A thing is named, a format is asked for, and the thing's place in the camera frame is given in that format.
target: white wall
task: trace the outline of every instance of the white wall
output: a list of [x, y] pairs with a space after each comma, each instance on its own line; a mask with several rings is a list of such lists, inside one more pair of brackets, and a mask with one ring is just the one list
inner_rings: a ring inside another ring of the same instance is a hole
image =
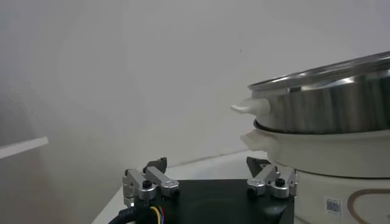
[[125, 168], [244, 149], [246, 85], [390, 49], [387, 0], [2, 0], [0, 223], [88, 223]]

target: black platform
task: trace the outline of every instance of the black platform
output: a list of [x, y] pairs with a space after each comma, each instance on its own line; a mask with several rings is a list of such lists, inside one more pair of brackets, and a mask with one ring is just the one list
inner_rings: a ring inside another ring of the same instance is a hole
[[[174, 201], [158, 193], [154, 203], [165, 210], [166, 224], [294, 223], [294, 198], [284, 200], [266, 194], [251, 200], [246, 180], [182, 180]], [[156, 223], [150, 214], [137, 224]]]

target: cooker handle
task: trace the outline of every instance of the cooker handle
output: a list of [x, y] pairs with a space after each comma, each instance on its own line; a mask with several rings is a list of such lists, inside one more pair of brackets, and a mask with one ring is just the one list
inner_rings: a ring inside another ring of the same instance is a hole
[[271, 111], [268, 100], [262, 98], [246, 98], [230, 108], [240, 114], [253, 114], [255, 116], [268, 114]]

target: metal rim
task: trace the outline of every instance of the metal rim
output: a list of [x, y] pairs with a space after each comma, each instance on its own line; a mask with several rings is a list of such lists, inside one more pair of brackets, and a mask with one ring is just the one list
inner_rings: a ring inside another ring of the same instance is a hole
[[248, 88], [252, 91], [276, 90], [278, 92], [284, 89], [302, 90], [303, 88], [303, 90], [310, 90], [328, 88], [334, 85], [350, 83], [351, 80], [356, 82], [359, 76], [365, 76], [371, 72], [386, 71], [383, 75], [390, 76], [388, 69], [390, 69], [390, 51], [284, 75], [254, 83], [249, 85]]

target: metal clamp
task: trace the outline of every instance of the metal clamp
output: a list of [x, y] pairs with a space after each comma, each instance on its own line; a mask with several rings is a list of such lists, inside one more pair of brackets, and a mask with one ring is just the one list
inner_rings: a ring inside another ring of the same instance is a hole
[[271, 182], [278, 178], [278, 176], [277, 167], [274, 165], [267, 165], [258, 175], [247, 180], [248, 195], [250, 197], [264, 195], [266, 186], [270, 186]]
[[177, 198], [180, 195], [179, 182], [168, 178], [156, 167], [147, 167], [145, 177], [160, 187], [163, 196]]
[[271, 195], [276, 198], [296, 196], [297, 174], [291, 167], [279, 167], [280, 176], [271, 183]]
[[247, 193], [250, 197], [264, 195], [267, 189], [276, 198], [296, 195], [297, 174], [293, 168], [267, 165], [254, 178], [247, 180]]
[[134, 197], [151, 200], [156, 197], [156, 185], [145, 179], [136, 169], [126, 170], [122, 178], [124, 203], [131, 206]]

